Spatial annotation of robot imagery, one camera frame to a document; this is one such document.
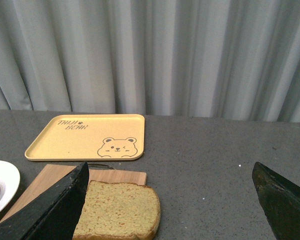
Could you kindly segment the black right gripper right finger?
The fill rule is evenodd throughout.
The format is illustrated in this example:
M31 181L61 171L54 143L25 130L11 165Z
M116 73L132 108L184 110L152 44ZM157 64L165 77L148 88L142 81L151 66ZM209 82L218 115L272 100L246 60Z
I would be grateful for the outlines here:
M300 187L260 162L252 180L275 238L300 240Z

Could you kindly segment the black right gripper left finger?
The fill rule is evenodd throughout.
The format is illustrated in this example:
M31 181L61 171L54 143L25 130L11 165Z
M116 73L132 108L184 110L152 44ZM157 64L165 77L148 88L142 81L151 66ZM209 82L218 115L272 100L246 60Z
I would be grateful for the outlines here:
M81 163L0 223L0 240L71 240L85 203L89 167Z

